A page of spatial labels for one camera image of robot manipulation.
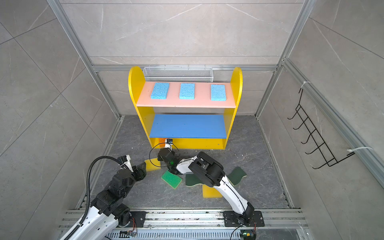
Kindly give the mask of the dark green wavy sponge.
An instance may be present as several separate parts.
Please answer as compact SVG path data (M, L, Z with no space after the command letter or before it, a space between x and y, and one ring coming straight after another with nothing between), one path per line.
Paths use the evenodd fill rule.
M237 186L246 176L246 172L241 167L235 167L233 171L227 175L228 183L230 183L231 186Z
M188 174L185 177L185 183L187 187L194 187L196 185L202 185L203 182L194 174Z

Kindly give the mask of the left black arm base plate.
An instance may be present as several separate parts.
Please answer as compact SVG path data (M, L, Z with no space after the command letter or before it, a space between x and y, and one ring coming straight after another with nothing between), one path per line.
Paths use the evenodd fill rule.
M136 225L136 228L143 228L147 212L145 211L133 211L130 212L130 219L128 224L126 225L126 228L133 228L134 224Z

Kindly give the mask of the yellow shelf with coloured boards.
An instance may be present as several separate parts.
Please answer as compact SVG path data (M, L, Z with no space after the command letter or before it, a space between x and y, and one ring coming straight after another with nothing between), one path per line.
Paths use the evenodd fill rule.
M227 100L211 101L211 83L195 84L195 99L179 99L180 82L171 82L165 100L152 100L155 83L146 81L140 67L132 67L128 86L133 105L151 147L159 148L159 138L173 139L181 149L224 150L243 91L243 73L236 67L231 81L225 83ZM155 107L223 109L215 114L157 114Z

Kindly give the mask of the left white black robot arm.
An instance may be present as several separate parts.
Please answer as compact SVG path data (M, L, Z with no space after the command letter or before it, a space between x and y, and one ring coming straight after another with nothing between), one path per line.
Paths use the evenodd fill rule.
M102 240L117 227L132 228L126 235L135 236L144 226L146 212L131 212L123 203L134 184L147 175L146 163L123 168L107 187L97 194L83 216L62 237L63 240Z

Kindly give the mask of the aluminium rail base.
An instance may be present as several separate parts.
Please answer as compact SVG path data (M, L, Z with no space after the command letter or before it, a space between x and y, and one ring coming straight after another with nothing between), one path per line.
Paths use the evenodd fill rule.
M264 227L226 227L224 210L133 209L147 212L144 227L135 236L132 228L117 227L102 240L261 240L313 239L307 221L298 209L262 209ZM84 210L67 211L59 224L59 239L83 216Z

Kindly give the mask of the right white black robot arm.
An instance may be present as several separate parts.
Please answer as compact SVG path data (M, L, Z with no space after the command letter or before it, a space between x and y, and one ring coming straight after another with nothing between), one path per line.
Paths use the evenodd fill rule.
M204 185L217 190L232 207L232 221L235 224L249 226L253 223L255 208L233 187L224 167L208 154L199 152L192 158L180 160L171 148L163 148L158 153L158 160L166 164L171 174L192 174Z

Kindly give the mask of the small yellow sponge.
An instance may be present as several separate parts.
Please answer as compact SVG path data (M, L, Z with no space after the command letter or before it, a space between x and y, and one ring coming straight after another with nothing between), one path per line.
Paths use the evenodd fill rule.
M156 171L156 170L161 169L161 163L158 161L157 158L145 160L145 163L146 163L146 171L147 172L152 172L152 171Z

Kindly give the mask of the light blue sponge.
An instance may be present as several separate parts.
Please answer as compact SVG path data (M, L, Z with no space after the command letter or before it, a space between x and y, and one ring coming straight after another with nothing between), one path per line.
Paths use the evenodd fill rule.
M195 99L195 84L181 83L179 99L194 100Z
M225 102L226 100L226 86L211 85L211 101Z
M169 83L155 83L151 93L152 100L165 100L168 95Z

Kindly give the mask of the bright green yellow sponge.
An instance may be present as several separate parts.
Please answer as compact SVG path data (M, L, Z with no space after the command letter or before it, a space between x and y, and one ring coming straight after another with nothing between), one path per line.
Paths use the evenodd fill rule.
M182 178L180 178L177 175L174 175L170 173L169 171L166 171L162 176L161 179L166 182L169 186L171 186L173 189L176 189L180 183L182 182Z

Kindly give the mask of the large yellow sponge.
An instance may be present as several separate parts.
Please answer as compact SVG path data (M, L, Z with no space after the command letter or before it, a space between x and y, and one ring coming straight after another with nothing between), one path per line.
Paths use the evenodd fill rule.
M222 194L215 188L210 188L207 185L202 185L202 194L204 199L222 198Z

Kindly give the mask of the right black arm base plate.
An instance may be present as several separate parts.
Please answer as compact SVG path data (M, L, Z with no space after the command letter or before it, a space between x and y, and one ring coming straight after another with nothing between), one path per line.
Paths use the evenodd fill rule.
M264 227L264 217L262 212L253 211L248 217L239 215L233 211L224 211L223 218L226 227Z

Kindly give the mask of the orange yellow sponge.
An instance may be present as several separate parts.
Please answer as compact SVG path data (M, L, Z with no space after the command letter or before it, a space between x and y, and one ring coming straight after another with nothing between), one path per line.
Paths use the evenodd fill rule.
M166 144L166 139L165 138L159 138L159 147L164 148Z

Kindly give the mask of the right dark green wavy sponge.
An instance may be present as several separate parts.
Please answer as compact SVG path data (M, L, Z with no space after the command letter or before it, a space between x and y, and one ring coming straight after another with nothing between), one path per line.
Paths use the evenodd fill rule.
M231 186L237 186L246 176L246 172L241 167L235 167L233 171L227 175L228 183L230 183Z

